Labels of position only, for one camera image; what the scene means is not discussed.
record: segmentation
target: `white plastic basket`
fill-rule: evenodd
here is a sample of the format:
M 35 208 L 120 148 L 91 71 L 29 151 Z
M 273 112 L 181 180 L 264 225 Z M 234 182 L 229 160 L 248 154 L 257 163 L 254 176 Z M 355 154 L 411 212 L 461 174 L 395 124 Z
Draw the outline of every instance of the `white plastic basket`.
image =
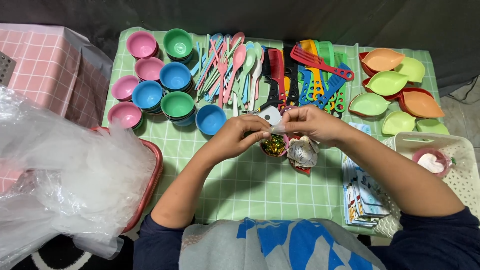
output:
M 473 215 L 479 217 L 479 172 L 473 146 L 467 139 L 434 133 L 400 132 L 384 140 L 383 144 L 408 159 L 412 159 L 413 154 L 417 150 L 426 147 L 439 149 L 451 158 L 455 158 L 457 165 L 452 166 L 450 172 L 442 177 L 442 181 L 470 208 Z M 400 210 L 390 197 L 388 197 L 387 200 L 392 214 L 380 219 L 378 225 L 374 227 L 374 230 L 377 233 L 392 238 L 393 234 L 401 229 L 398 223 Z

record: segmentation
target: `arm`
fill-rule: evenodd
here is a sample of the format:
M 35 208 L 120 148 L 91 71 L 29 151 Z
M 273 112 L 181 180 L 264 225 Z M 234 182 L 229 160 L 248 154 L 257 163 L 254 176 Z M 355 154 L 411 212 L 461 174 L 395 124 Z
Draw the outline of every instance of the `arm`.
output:
M 254 115 L 232 117 L 213 136 L 167 188 L 152 211 L 155 223 L 167 228 L 183 228 L 190 224 L 197 208 L 205 179 L 212 168 L 223 160 L 236 157 L 270 134 L 269 124 Z M 244 137 L 249 131 L 254 133 Z
M 338 147 L 382 185 L 407 214 L 447 216 L 465 208 L 447 184 L 433 173 L 315 106 L 288 110 L 283 121 L 287 132 L 302 132 L 316 141 Z M 319 123 L 328 129 L 322 129 Z

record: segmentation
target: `red comb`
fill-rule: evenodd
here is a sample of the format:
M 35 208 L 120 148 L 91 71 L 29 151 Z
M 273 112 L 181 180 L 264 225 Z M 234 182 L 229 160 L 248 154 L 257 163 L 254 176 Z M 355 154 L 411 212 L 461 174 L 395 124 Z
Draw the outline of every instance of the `red comb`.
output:
M 333 73 L 346 79 L 347 81 L 351 81 L 355 78 L 353 71 L 326 65 L 322 57 L 302 50 L 298 43 L 295 45 L 295 47 L 293 47 L 290 56 L 302 64 Z
M 287 97 L 285 96 L 285 80 L 284 65 L 282 59 L 282 52 L 279 49 L 268 49 L 268 57 L 270 59 L 270 71 L 272 72 L 272 79 L 278 83 L 278 99 L 283 103 L 278 105 L 278 109 L 281 110 L 286 104 Z

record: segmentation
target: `metal grater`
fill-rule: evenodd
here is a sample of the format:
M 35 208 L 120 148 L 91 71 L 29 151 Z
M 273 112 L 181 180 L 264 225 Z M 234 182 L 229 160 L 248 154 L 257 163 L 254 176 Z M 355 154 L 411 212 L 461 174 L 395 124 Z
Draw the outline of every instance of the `metal grater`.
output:
M 0 85 L 8 86 L 17 62 L 0 51 Z

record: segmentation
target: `gray curtain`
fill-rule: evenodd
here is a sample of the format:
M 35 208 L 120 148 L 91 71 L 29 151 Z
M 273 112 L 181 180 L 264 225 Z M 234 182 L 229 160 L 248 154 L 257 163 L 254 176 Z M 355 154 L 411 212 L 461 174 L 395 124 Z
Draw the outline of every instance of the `gray curtain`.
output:
M 62 25 L 111 58 L 133 26 L 424 49 L 443 96 L 480 74 L 478 10 L 478 0 L 0 0 L 0 22 Z

